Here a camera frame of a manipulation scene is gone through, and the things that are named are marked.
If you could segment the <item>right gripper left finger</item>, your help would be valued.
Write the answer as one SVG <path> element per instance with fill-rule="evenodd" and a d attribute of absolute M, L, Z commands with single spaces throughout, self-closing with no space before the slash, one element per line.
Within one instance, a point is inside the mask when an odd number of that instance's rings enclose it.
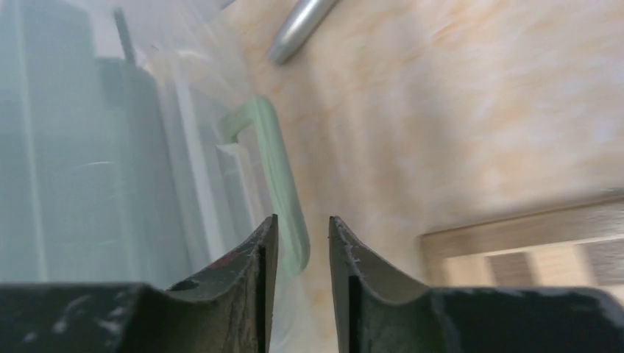
<path fill-rule="evenodd" d="M 166 290 L 142 282 L 4 284 L 3 352 L 267 352 L 278 218 Z"/>

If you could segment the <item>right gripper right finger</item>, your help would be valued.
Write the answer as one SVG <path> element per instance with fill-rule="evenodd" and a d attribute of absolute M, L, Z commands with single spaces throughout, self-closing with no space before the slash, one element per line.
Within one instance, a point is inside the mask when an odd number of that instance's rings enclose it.
<path fill-rule="evenodd" d="M 329 220 L 340 352 L 621 352 L 623 308 L 587 287 L 431 287 Z"/>

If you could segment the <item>green plastic toolbox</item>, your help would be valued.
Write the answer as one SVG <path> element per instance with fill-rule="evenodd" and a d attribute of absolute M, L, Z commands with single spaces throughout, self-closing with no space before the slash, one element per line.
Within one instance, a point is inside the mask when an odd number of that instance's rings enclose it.
<path fill-rule="evenodd" d="M 267 352 L 314 352 L 309 238 L 233 1 L 1 3 L 1 287 L 172 287 L 278 218 Z"/>

